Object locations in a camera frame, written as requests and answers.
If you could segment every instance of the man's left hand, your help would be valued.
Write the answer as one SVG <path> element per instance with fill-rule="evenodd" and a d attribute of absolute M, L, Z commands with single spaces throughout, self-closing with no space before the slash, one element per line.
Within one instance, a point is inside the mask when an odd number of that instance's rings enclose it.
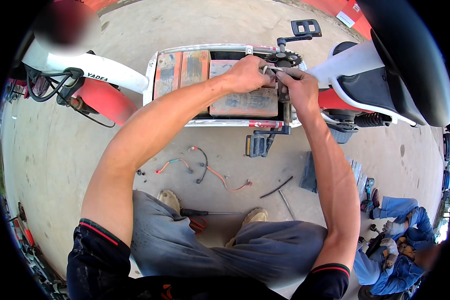
<path fill-rule="evenodd" d="M 383 231 L 385 234 L 399 234 L 405 231 L 405 223 L 395 223 L 387 221 L 385 225 L 383 225 Z"/>
<path fill-rule="evenodd" d="M 225 87 L 230 93 L 242 94 L 270 84 L 272 75 L 260 72 L 260 68 L 265 65 L 267 62 L 260 57 L 247 55 L 221 75 L 225 80 Z"/>

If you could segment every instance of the ground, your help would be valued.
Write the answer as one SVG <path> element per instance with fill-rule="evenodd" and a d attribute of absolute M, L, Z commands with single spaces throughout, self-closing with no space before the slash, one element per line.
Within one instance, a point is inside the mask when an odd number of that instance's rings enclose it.
<path fill-rule="evenodd" d="M 318 20 L 323 37 L 287 45 L 302 54 L 308 67 L 323 62 L 337 43 L 360 41 L 356 32 L 335 18 L 301 3 L 162 0 L 138 1 L 103 14 L 102 37 L 93 50 L 144 74 L 156 51 L 205 43 L 275 46 L 277 37 L 292 34 L 291 20 L 310 18 Z M 142 106 L 140 94 L 124 93 L 138 107 Z M 102 116 L 98 119 L 109 122 Z M 7 103 L 4 109 L 1 135 L 8 202 L 12 210 L 17 202 L 23 204 L 36 243 L 62 276 L 66 274 L 72 233 L 80 219 L 88 182 L 103 150 L 119 129 L 102 127 L 71 108 L 57 105 L 54 99 L 37 103 L 22 98 L 13 105 Z M 290 176 L 294 179 L 283 193 L 296 217 L 325 225 L 318 195 L 298 186 L 305 153 L 310 151 L 303 129 L 294 128 L 291 136 L 277 136 L 267 158 L 244 157 L 245 136 L 251 133 L 251 128 L 184 128 L 141 168 L 146 175 L 136 176 L 134 188 L 152 195 L 172 189 L 186 208 L 242 212 L 209 216 L 209 227 L 200 237 L 206 245 L 224 245 L 239 230 L 246 213 L 255 207 L 266 208 L 270 221 L 291 219 L 278 194 L 259 199 Z M 214 170 L 228 176 L 229 187 L 240 187 L 247 179 L 253 185 L 229 193 L 212 174 L 196 184 L 203 171 L 198 164 L 204 158 L 199 152 L 187 152 L 192 145 L 206 152 Z M 434 219 L 444 166 L 441 128 L 412 128 L 400 122 L 390 127 L 360 129 L 342 149 L 362 163 L 369 177 L 375 178 L 380 195 L 416 198 Z M 189 174 L 184 165 L 177 163 L 160 175 L 154 173 L 175 158 L 185 159 L 195 172 Z M 379 228 L 384 222 L 374 221 Z M 375 235 L 367 230 L 371 223 L 362 216 L 361 235 L 366 238 Z M 130 274 L 140 276 L 134 266 Z M 356 299 L 359 287 L 352 274 L 344 298 Z M 278 292 L 289 297 L 295 288 L 296 285 Z"/>

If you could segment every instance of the black pedal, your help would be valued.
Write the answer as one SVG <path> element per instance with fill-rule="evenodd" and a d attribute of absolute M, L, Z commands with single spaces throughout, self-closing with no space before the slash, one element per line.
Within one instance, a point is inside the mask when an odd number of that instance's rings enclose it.
<path fill-rule="evenodd" d="M 249 158 L 261 157 L 267 151 L 267 138 L 264 135 L 247 135 L 245 155 Z"/>
<path fill-rule="evenodd" d="M 322 31 L 320 30 L 320 25 L 318 25 L 317 20 L 308 19 L 308 20 L 295 20 L 292 21 L 292 31 L 294 36 L 303 37 L 307 36 L 309 38 L 320 38 L 322 37 Z"/>

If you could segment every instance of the spring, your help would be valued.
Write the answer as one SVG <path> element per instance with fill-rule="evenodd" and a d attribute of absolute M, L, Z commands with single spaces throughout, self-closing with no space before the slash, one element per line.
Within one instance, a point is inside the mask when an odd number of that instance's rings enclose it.
<path fill-rule="evenodd" d="M 379 112 L 374 112 L 355 117 L 354 121 L 359 127 L 377 127 L 387 125 L 385 122 L 391 122 L 392 118 Z"/>

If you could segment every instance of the chain ring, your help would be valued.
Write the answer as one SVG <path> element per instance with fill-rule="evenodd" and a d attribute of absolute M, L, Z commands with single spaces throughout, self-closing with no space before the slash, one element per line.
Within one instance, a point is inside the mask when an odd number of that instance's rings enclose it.
<path fill-rule="evenodd" d="M 302 57 L 300 54 L 292 52 L 292 51 L 286 51 L 286 52 L 277 52 L 267 55 L 264 60 L 267 63 L 273 63 L 275 66 L 279 61 L 287 61 L 291 63 L 290 67 L 296 67 L 302 62 Z"/>

